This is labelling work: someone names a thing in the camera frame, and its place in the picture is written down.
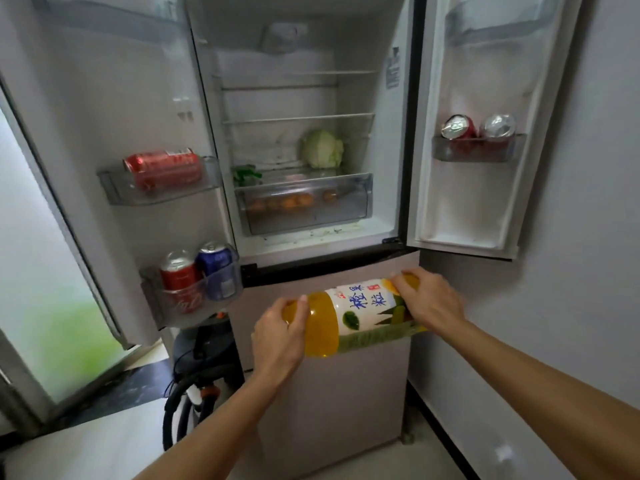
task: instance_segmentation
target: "juice bottle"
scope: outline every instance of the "juice bottle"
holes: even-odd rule
[[[418,288],[414,275],[405,274],[404,279]],[[393,283],[384,278],[311,293],[308,298],[307,356],[327,357],[424,331]],[[282,316],[287,323],[293,321],[296,306],[293,302],[285,307]]]

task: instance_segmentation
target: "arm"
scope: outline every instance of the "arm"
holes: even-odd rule
[[[298,300],[296,317],[288,328],[282,319],[286,304],[283,298],[276,300],[255,325],[251,379],[134,480],[227,478],[252,428],[304,357],[307,297]]]
[[[465,320],[443,277],[422,268],[413,290],[392,281],[414,318],[435,332],[527,422],[580,480],[640,478],[640,411],[509,347]]]

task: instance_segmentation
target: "plastic bottle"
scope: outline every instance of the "plastic bottle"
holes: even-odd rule
[[[405,274],[418,288],[418,278]],[[404,300],[388,279],[338,286],[308,295],[305,355],[327,357],[363,347],[402,339],[425,329],[414,322]],[[297,302],[285,307],[282,316],[291,323]]]

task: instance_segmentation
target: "green cabbage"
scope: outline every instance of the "green cabbage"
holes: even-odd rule
[[[302,160],[313,168],[338,168],[343,153],[342,140],[326,130],[313,130],[302,140]]]

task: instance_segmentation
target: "person's right arm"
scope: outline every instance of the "person's right arm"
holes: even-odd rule
[[[465,320],[458,293],[423,268],[394,276],[412,316],[459,352],[579,480],[640,479],[640,411]]]

